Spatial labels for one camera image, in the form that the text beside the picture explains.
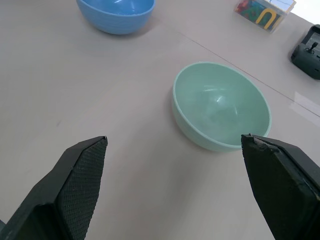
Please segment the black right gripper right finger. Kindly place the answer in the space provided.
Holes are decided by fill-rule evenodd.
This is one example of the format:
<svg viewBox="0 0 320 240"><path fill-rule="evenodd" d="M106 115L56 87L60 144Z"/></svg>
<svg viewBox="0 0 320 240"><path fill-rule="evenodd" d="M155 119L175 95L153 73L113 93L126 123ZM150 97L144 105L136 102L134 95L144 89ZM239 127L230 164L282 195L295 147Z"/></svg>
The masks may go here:
<svg viewBox="0 0 320 240"><path fill-rule="evenodd" d="M299 147L252 134L241 136L254 198L276 240L320 238L320 168Z"/></svg>

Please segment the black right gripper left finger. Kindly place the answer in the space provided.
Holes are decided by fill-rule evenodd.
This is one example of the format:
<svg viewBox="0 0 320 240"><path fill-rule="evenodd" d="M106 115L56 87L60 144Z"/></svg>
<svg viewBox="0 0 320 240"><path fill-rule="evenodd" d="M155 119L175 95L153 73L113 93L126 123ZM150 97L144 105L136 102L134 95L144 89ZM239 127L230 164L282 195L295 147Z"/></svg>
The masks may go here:
<svg viewBox="0 0 320 240"><path fill-rule="evenodd" d="M2 240L83 240L99 198L106 136L67 148L28 193L7 223Z"/></svg>

